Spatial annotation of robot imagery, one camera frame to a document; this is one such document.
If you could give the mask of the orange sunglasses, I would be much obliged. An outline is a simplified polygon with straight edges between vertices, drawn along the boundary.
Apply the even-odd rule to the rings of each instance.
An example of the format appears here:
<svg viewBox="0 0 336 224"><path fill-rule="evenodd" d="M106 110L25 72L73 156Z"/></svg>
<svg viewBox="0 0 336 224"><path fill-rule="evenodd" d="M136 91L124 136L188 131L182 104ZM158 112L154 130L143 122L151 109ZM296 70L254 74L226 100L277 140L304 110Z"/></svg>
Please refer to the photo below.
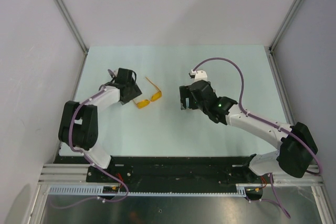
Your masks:
<svg viewBox="0 0 336 224"><path fill-rule="evenodd" d="M154 83L152 82L148 77L145 77L146 80L155 88L155 93L153 93L150 97L147 97L145 99L135 99L133 100L134 105L138 109L143 109L149 104L159 100L162 97L162 91L161 89Z"/></svg>

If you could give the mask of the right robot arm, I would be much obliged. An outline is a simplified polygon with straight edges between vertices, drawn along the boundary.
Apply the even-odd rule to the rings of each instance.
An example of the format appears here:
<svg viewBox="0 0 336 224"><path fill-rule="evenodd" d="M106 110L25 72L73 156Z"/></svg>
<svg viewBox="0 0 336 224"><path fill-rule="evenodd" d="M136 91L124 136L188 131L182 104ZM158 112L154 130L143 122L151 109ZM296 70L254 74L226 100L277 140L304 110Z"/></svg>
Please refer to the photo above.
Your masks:
<svg viewBox="0 0 336 224"><path fill-rule="evenodd" d="M308 172L318 148L305 124L281 124L252 115L243 111L237 101L218 97L211 84L204 80L180 86L179 93L182 110L199 109L212 122L242 129L276 148L273 152L249 157L242 169L245 181L254 183L261 175L281 171L301 178Z"/></svg>

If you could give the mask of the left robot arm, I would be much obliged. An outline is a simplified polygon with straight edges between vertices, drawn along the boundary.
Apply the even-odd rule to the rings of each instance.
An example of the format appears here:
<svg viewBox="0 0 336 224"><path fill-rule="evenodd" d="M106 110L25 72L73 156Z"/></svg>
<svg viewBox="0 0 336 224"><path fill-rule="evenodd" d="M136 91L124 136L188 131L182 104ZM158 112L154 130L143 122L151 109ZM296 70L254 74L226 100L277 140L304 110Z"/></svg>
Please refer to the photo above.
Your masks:
<svg viewBox="0 0 336 224"><path fill-rule="evenodd" d="M115 178L116 169L110 165L111 155L98 143L98 115L114 104L125 105L142 94L133 70L109 69L108 73L111 80L102 84L97 93L82 102L65 103L58 132L61 142L99 167L97 174L105 182Z"/></svg>

